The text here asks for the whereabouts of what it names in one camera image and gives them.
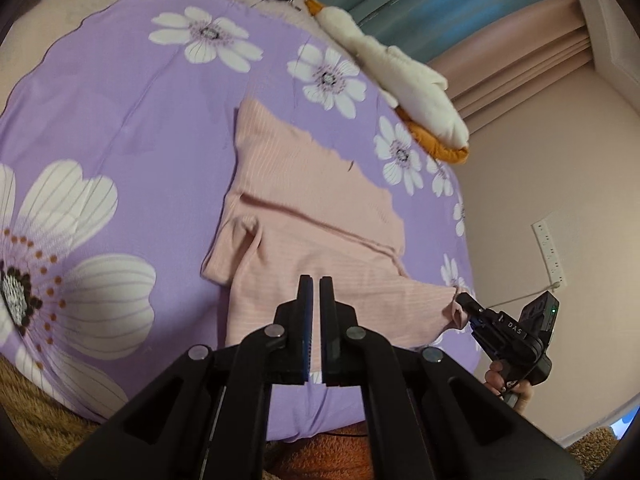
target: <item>white cable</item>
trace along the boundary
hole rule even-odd
[[[512,300],[509,300],[509,301],[503,301],[502,303],[496,303],[495,305],[488,306],[487,308],[495,308],[496,306],[502,306],[502,305],[505,305],[507,303],[511,303],[512,301],[526,300],[527,298],[530,298],[531,296],[539,296],[540,294],[543,294],[544,292],[546,292],[548,290],[553,292],[557,288],[560,288],[560,282],[553,282],[551,285],[549,285],[546,288],[543,288],[542,290],[539,290],[538,292],[532,292],[531,294],[527,294],[526,296],[520,296],[519,298],[513,298]]]

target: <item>hand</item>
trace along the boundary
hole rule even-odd
[[[502,371],[502,363],[500,361],[494,361],[489,366],[489,371],[484,374],[484,386],[489,388],[495,395],[501,395],[506,389],[504,386],[504,378],[500,375]],[[517,386],[512,390],[513,393],[518,394],[520,398],[513,409],[522,415],[527,404],[533,397],[533,386],[526,379],[520,381]]]

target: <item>beige mattress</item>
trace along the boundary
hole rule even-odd
[[[87,16],[116,1],[30,1],[0,45],[0,111],[15,84],[36,67],[56,40],[78,28]]]

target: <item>pink curtain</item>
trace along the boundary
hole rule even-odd
[[[593,59],[578,0],[543,0],[479,30],[429,65],[475,132]]]

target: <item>black cable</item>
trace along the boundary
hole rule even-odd
[[[328,435],[328,436],[350,436],[350,437],[355,437],[355,438],[366,438],[369,435],[357,435],[357,434],[348,434],[348,433],[331,433],[330,431],[323,431],[322,433],[320,433],[321,435]]]

